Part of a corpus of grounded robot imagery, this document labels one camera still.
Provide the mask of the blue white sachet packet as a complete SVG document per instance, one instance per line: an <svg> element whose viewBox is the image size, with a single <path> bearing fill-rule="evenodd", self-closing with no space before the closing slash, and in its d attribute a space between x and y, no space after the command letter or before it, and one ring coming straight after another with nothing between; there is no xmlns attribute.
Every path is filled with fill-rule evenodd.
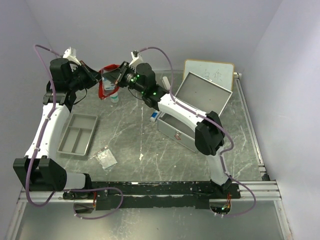
<svg viewBox="0 0 320 240"><path fill-rule="evenodd" d="M116 88L116 86L111 81L109 81L106 77L102 78L102 87L103 87L103 90L105 91L113 91Z"/></svg>

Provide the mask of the red first aid kit pouch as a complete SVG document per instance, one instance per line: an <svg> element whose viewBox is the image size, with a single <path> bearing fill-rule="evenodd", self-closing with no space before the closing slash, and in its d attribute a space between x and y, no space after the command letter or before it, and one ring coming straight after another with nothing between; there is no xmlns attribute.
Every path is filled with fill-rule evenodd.
<svg viewBox="0 0 320 240"><path fill-rule="evenodd" d="M118 67L119 67L119 65L117 65L117 64L110 64L110 65L103 67L99 72L101 74L107 73L112 70L115 70ZM109 98L112 103L117 103L119 101L118 90L119 90L118 86L115 86L113 83L111 83L105 77L102 77L101 81L99 82L98 97L101 100Z"/></svg>

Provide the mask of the clear bag of gauze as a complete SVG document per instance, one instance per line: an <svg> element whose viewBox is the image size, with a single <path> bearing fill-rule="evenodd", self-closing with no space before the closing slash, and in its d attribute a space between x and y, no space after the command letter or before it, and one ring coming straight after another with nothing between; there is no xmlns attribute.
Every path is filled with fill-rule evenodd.
<svg viewBox="0 0 320 240"><path fill-rule="evenodd" d="M104 171L109 171L118 162L108 147L99 150L93 158L98 161Z"/></svg>

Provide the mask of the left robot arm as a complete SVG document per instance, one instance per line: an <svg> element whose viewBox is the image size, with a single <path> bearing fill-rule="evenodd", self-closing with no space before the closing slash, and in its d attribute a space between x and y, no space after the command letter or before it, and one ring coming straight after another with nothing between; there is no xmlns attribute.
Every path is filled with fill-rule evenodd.
<svg viewBox="0 0 320 240"><path fill-rule="evenodd" d="M68 190L86 200L94 192L89 174L67 172L55 159L62 129L76 104L76 93L95 86L101 75L71 56L53 59L49 72L38 129L24 157L14 160L13 169L28 200L31 192Z"/></svg>

